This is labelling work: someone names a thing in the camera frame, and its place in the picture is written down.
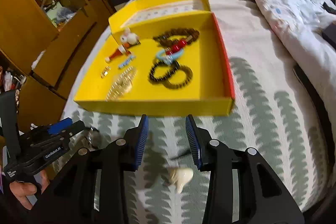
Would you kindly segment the person's left hand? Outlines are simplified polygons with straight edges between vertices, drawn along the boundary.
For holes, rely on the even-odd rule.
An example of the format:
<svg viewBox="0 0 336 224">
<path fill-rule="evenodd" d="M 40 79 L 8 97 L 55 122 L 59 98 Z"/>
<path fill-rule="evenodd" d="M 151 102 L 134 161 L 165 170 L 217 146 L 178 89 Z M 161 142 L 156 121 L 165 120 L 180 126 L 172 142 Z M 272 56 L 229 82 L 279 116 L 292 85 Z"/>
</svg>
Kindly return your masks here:
<svg viewBox="0 0 336 224">
<path fill-rule="evenodd" d="M 46 170 L 41 170 L 41 192 L 49 186 L 50 181 Z M 29 182 L 14 181 L 10 184 L 10 190 L 17 200 L 23 205 L 24 208 L 31 210 L 33 208 L 32 203 L 28 200 L 27 196 L 32 196 L 37 192 L 37 187 Z"/>
</svg>

